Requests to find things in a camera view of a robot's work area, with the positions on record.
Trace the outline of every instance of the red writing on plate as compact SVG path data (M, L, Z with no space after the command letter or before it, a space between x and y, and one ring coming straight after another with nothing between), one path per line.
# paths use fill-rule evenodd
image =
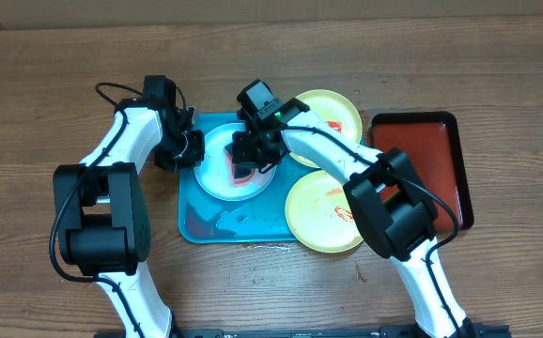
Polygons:
M328 125L328 127L334 129L335 131L343 131L343 124L338 121L326 121L326 124Z
M353 214L343 207L340 207L340 206L335 207L334 212L336 213L336 215L338 215L338 217L343 219L343 221L345 222L349 222L349 223L355 222L355 219L353 218Z

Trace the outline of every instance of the black wire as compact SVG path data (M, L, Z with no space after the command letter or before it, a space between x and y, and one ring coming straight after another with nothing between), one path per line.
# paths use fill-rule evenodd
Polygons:
M184 98L184 93L181 92L181 89L179 89L179 86L176 85L176 90L179 93L179 96L181 97L181 104L184 109L186 109L186 98Z
M449 315L449 318L451 319L451 322L453 323L453 326L456 328L456 331L458 333L458 337L460 337L461 332L459 331L459 324L456 321L455 317L453 316L453 313L451 312L451 308L449 308L449 306L447 305L447 301L444 299L444 296L442 295L441 288L439 287L439 283L437 282L437 278L435 277L434 271L432 270L432 261L430 260L430 256L432 255L433 252L435 252L437 249L441 248L445 244L452 241L458 235L458 232L459 232L458 217L453 212L453 210L449 206L447 206L443 202L443 200L441 198L439 198L437 195L435 195L434 193L428 191L424 187L421 187L418 184L415 184L415 183L411 182L410 180L408 180L408 179L406 179L404 177L401 177L401 176L399 176L397 174L394 174L392 172L389 172L389 174L393 177L393 179L395 179L395 180L397 180L397 181L399 181L401 183L407 183L407 184L411 185L413 188L417 189L418 191L423 192L426 195L428 195L428 197L432 198L434 200L434 202L439 204L439 206L441 206L449 214L449 217L451 217L451 221L453 221L453 227L454 227L453 233L451 233L451 235L449 235L449 237L447 237L447 238L443 239L442 241L438 242L437 244L433 245L430 248L430 250L428 250L428 252L426 253L425 263L426 263L426 268L428 269L428 274L430 275L430 279L432 280L432 283L434 284L434 288L436 289L437 294L439 295L439 299L441 300L442 307L444 308L444 310Z
M116 112L120 112L121 115L123 116L123 122L121 123L121 127L119 128L119 131L117 131L117 133L115 134L115 136L113 137L111 142L102 150L102 153L99 155L99 157L97 157L96 160L94 160L92 163L90 163L90 165L87 166L87 168L77 178L77 181L75 182L75 184L73 184L73 186L71 187L71 190L67 194L67 197L65 198L65 201L61 205L61 209L59 209L58 213L56 214L56 217L54 218L53 229L52 229L52 231L50 233L49 256L50 256L50 261L51 261L51 263L53 265L53 268L56 271L56 273L58 273L59 276L61 276L62 278L66 279L68 281L79 282L79 283L95 283L96 282L96 283L104 283L104 284L110 285L113 292L117 293L117 295L119 296L119 300L121 300L121 303L123 304L123 308L125 309L126 313L128 314L128 318L132 322L133 330L138 332L138 335L140 336L140 338L145 338L145 335L142 332L142 329L140 328L140 324L138 323L138 321L134 317L134 315L132 313L132 310L130 309L130 304L128 303L127 299L123 295L123 292L121 291L121 288L119 287L118 284L116 284L115 282L113 282L113 281L111 281L111 280L109 280L107 278L102 278L102 277L98 277L98 276L77 277L77 276L69 275L58 264L58 261L56 260L56 252L55 252L55 249L54 249L54 246L56 244L56 233L58 231L58 227L60 226L62 216L63 216L63 214L65 214L65 211L67 210L67 208L69 206L71 198L73 197L74 194L77 193L77 190L79 189L80 184L82 184L82 182L85 180L85 178L88 176L88 174L92 171L92 169L94 167L96 167L104 158L106 158L109 155L109 152L111 151L111 149L113 148L115 143L119 140L119 138L123 134L123 131L125 130L125 128L128 125L128 116L125 113L125 111L123 109L118 109L117 103L114 100L112 100L111 98L109 98L108 96L106 96L104 93L102 93L102 91L100 90L101 86L111 86L111 87L121 88L121 89L129 90L132 93L135 93L135 94L138 94L138 95L142 96L141 92L139 92L139 91L137 91L137 90L135 90L133 88L127 87L127 86L125 86L123 84L112 84L112 83L99 83L99 84L96 84L96 86L95 86L96 92L99 93L99 95L103 99L107 100L108 102L110 102L111 104L113 104L115 106Z

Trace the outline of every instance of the wooden table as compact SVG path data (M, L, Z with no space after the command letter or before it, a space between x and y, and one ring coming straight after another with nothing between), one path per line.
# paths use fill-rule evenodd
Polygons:
M0 337L121 328L97 286L61 282L50 265L51 179L112 123L93 85L140 88L147 74L174 79L203 112L234 110L255 78L285 99L340 92L366 120L452 112L476 223L441 250L449 281L473 321L543 337L543 17L0 31ZM178 176L150 162L141 182L148 263L182 327L413 322L395 269L367 246L328 255L298 243L194 245L177 229Z

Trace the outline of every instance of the black cable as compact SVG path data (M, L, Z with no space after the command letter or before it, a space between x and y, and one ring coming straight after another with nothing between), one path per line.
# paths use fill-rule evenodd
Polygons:
M133 88L127 87L127 86L125 86L123 84L112 84L112 83L99 83L99 84L96 84L96 86L95 86L96 92L99 93L99 95L103 99L107 100L108 102L110 102L111 104L113 104L115 106L116 112L120 112L121 115L123 116L123 122L121 123L121 127L119 128L119 131L117 131L117 133L115 134L115 136L113 137L111 142L102 150L102 153L99 155L99 157L97 157L96 160L94 160L92 163L90 163L90 165L88 165L86 167L84 172L77 178L77 181L75 182L75 184L73 184L73 186L71 187L71 190L67 194L67 197L65 198L65 201L61 205L61 209L59 209L58 213L56 214L56 217L54 218L53 229L52 229L52 231L50 233L49 256L50 256L50 261L51 261L51 263L53 265L53 268L56 271L56 273L58 273L59 276L61 276L62 278L66 279L68 281L79 282L79 283L105 283L105 284L110 285L113 292L118 294L119 300L121 300L121 303L123 304L123 308L125 309L126 313L128 314L128 318L132 322L134 331L138 332L138 335L140 336L140 338L145 338L145 335L142 332L142 329L140 328L140 324L138 323L138 321L134 317L134 315L132 313L132 310L130 309L130 304L128 303L127 299L123 295L123 292L121 291L121 288L119 287L118 284L116 284L115 282L113 282L113 281L111 281L109 279L98 277L98 276L77 277L77 276L69 275L58 264L58 261L56 260L56 252L55 252L55 249L54 249L54 246L56 244L56 234L57 234L57 231L58 231L58 227L60 226L62 216L65 213L65 211L67 210L67 207L69 206L69 203L70 203L70 200L71 200L72 196L77 193L77 190L79 189L80 184L82 184L82 182L85 180L85 178L88 176L88 174L92 171L92 169L94 167L96 167L104 158L106 158L109 155L109 152L111 151L111 149L113 148L115 143L119 140L119 138L123 134L123 131L125 130L125 128L128 125L128 116L125 113L125 111L123 109L118 109L117 103L114 100L112 100L111 98L109 98L108 96L106 96L104 93L102 93L102 91L100 90L101 86L111 86L111 87L121 88L121 89L129 90L132 93L135 93L135 94L138 94L138 95L142 96L141 92L139 92L139 91L137 91L137 90L135 90Z
M179 86L176 85L176 90L179 93L179 96L181 97L181 104L183 106L183 109L186 109L186 98L184 98L184 93L181 92L181 89L179 89Z
M411 185L413 188L417 189L418 191L423 192L426 195L428 195L428 197L432 198L434 200L434 202L439 204L439 206L441 206L449 214L449 217L451 217L451 221L453 221L453 226L454 226L453 233L451 233L451 235L449 235L449 237L447 237L447 238L443 239L442 241L438 242L437 244L433 245L430 248L430 250L428 250L428 252L426 253L425 263L426 263L426 268L428 269L428 274L430 275L430 279L432 280L432 283L434 284L434 288L436 289L437 294L439 295L439 299L441 300L442 307L447 312L447 314L449 315L449 319L451 319L451 322L453 323L453 326L456 328L456 332L458 333L458 337L461 337L461 332L459 331L459 324L456 321L455 317L453 316L453 313L451 312L451 308L449 308L449 306L447 305L447 301L444 299L444 296L442 295L441 288L439 287L439 283L437 282L437 278L434 275L434 271L432 271L432 261L430 260L430 256L432 255L433 252L435 252L437 249L441 248L445 244L447 244L450 241L452 241L453 239L455 239L455 237L458 235L458 232L459 232L458 217L453 212L453 210L449 206L447 206L443 202L443 200L441 198L439 198L437 195L435 195L434 193L430 192L429 190L425 189L424 187L421 187L418 184L415 184L415 183L411 182L410 180L408 180L408 179L406 179L404 177L401 177L401 176L399 176L397 174L394 174L392 172L389 172L389 174L393 177L393 179L395 179L395 180L397 180L397 181L399 181L401 183L407 183L407 184Z

